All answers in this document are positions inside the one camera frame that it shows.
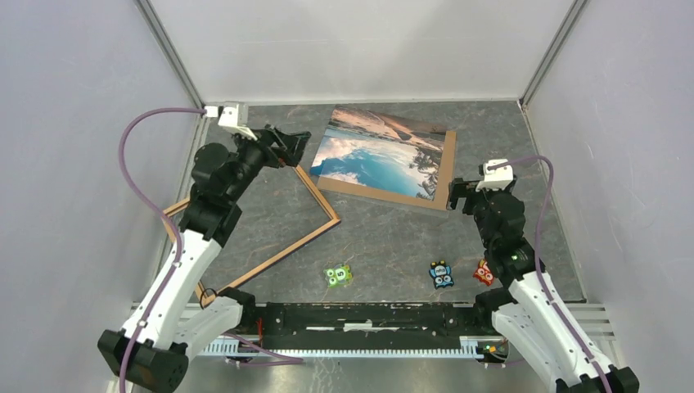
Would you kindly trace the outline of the landscape photo print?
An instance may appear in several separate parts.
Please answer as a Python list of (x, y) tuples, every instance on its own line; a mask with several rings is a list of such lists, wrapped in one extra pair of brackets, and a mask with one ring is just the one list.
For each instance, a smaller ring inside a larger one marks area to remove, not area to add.
[(309, 172), (325, 189), (432, 206), (454, 154), (455, 134), (443, 125), (336, 106)]

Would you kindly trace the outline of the wooden picture frame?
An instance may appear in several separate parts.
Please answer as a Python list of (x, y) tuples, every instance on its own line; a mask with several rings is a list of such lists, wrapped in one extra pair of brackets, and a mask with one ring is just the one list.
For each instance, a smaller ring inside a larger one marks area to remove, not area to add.
[[(318, 227), (317, 229), (314, 229), (311, 233), (303, 236), (301, 239), (290, 244), (287, 248), (280, 251), (276, 255), (270, 257), (269, 259), (265, 260), (264, 262), (262, 262), (258, 266), (252, 268), (248, 272), (241, 275), (239, 278), (231, 281), (229, 284), (227, 284), (222, 289), (225, 289), (226, 287), (238, 288), (241, 285), (246, 284), (251, 279), (257, 277), (258, 275), (260, 275), (264, 271), (272, 268), (274, 265), (278, 264), (279, 262), (284, 260), (289, 255), (293, 254), (294, 252), (298, 251), (299, 249), (303, 248), (304, 246), (307, 246), (310, 242), (321, 237), (324, 233), (328, 232), (330, 229), (333, 229), (338, 224), (340, 224), (341, 219), (340, 219), (339, 215), (332, 208), (332, 206), (328, 203), (327, 199), (319, 191), (319, 189), (313, 183), (313, 181), (310, 179), (309, 175), (305, 172), (305, 170), (303, 170), (300, 166), (296, 166), (294, 168), (294, 172), (295, 172), (297, 178), (303, 183), (303, 185), (305, 185), (305, 187), (309, 191), (312, 198), (318, 203), (318, 205), (321, 207), (323, 212), (327, 215), (329, 220), (325, 224)], [(186, 197), (186, 198), (182, 199), (181, 201), (178, 201), (175, 204), (165, 208), (164, 214), (166, 216), (168, 216), (169, 218), (172, 218), (176, 214), (184, 211), (189, 206), (189, 204), (190, 204), (190, 198)], [(165, 228), (165, 230), (169, 236), (169, 240), (171, 242), (175, 242), (174, 226), (172, 224), (167, 224), (166, 222), (163, 222), (163, 225), (164, 225), (164, 228)], [(212, 288), (206, 287), (202, 283), (202, 281), (199, 281), (196, 284), (195, 295), (196, 295), (196, 297), (199, 301), (199, 304), (201, 306), (207, 306), (210, 303), (212, 303), (213, 300), (215, 300), (217, 295), (215, 295), (214, 293), (216, 293), (216, 292), (211, 291), (211, 290), (212, 290)]]

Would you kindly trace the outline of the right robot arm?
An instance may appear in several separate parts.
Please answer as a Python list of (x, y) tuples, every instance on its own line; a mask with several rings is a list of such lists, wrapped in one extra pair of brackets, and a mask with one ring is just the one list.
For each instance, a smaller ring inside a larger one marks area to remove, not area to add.
[(462, 213), (474, 219), (484, 260), (501, 284), (476, 296), (475, 328), (504, 336), (550, 392), (637, 392), (634, 371), (604, 355), (559, 296), (524, 237), (525, 205), (511, 190), (484, 190), (462, 178), (448, 186), (448, 208), (465, 201)]

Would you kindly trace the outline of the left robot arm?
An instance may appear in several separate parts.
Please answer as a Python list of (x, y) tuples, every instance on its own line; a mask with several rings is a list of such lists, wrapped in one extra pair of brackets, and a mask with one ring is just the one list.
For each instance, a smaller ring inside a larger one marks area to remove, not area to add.
[(210, 343), (233, 329), (250, 332), (257, 312), (253, 296), (226, 290), (193, 318), (180, 318), (203, 273), (219, 255), (241, 217), (238, 201), (265, 168), (297, 167), (311, 134), (283, 133), (266, 125), (233, 135), (237, 148), (209, 143), (194, 156), (189, 205), (173, 226), (173, 251), (143, 302), (117, 330), (97, 342), (119, 390), (133, 384), (153, 392), (173, 392), (189, 363)]

